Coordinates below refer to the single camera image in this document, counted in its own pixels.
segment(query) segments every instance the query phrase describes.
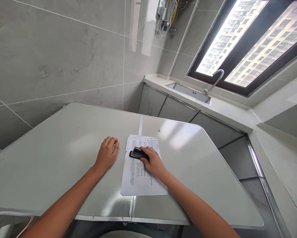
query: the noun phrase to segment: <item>white table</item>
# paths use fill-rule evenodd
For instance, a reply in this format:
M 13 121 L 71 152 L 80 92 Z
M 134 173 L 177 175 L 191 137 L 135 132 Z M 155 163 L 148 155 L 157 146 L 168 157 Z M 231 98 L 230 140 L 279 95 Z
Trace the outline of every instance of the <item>white table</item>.
M 233 227 L 263 226 L 257 208 L 200 126 L 82 103 L 67 105 L 0 152 L 0 211 L 40 216 L 94 164 L 103 139 L 114 136 L 121 143 L 116 162 L 76 219 L 190 224 L 170 194 L 121 195 L 129 134 L 157 137 L 165 166 Z

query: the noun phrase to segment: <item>person's left hand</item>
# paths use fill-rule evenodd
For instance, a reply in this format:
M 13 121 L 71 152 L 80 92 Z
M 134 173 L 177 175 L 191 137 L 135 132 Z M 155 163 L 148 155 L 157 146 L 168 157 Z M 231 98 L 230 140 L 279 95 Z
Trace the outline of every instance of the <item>person's left hand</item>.
M 120 142 L 115 137 L 107 137 L 101 144 L 98 156 L 96 158 L 93 168 L 100 172 L 105 173 L 114 163 L 118 150 L 120 147 Z

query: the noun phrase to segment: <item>document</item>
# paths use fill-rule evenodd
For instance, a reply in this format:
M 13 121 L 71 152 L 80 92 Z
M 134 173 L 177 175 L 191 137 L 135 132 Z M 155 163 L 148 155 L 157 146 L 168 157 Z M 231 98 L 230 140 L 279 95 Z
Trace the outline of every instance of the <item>document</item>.
M 153 196 L 167 195 L 167 187 L 154 175 L 148 172 L 144 163 L 130 157 L 134 147 L 153 147 L 161 158 L 156 137 L 129 135 L 122 176 L 122 196 Z

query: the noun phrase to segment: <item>stainless steel sink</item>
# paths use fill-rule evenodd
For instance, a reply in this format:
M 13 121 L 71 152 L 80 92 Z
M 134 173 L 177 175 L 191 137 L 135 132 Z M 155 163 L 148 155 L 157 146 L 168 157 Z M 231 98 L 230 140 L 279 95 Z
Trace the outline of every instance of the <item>stainless steel sink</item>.
M 179 83 L 176 83 L 176 82 L 168 84 L 166 86 L 169 87 L 169 88 L 172 88 L 172 89 L 174 89 L 174 90 L 176 90 L 178 92 L 181 92 L 181 93 L 183 93 L 183 94 L 185 94 L 187 96 L 190 96 L 190 97 L 192 97 L 194 99 L 197 99 L 200 102 L 203 102 L 203 103 L 206 103 L 206 104 L 210 105 L 211 97 L 209 97 L 209 96 L 207 96 L 207 95 L 205 95 L 205 94 L 203 94 L 201 92 L 195 91 L 195 90 L 193 90 L 191 88 L 188 88 L 188 87 L 183 86 L 183 85 L 181 85 Z

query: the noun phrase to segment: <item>black stapler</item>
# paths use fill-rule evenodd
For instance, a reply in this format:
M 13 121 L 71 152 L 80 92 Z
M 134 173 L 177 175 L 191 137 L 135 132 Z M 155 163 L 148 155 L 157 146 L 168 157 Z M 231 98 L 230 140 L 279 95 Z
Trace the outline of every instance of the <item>black stapler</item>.
M 130 157 L 135 159 L 141 159 L 141 157 L 146 158 L 149 161 L 148 155 L 138 147 L 135 147 L 133 151 L 130 152 Z

